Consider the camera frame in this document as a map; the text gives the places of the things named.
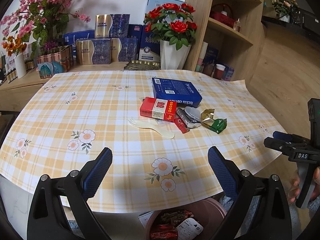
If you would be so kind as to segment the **person's right hand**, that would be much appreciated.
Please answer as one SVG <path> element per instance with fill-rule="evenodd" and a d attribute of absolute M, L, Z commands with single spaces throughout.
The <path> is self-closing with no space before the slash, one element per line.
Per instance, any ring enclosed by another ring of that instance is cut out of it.
<path fill-rule="evenodd" d="M 319 196 L 319 174 L 320 174 L 320 169 L 317 167 L 315 169 L 315 172 L 313 174 L 313 181 L 316 183 L 316 186 L 314 188 L 314 191 L 311 195 L 311 200 L 315 200 Z M 287 199 L 289 204 L 292 204 L 295 202 L 296 198 L 300 194 L 300 189 L 299 189 L 299 183 L 300 183 L 300 177 L 298 175 L 298 171 L 295 170 L 292 179 L 290 180 L 290 189 L 287 194 Z"/>

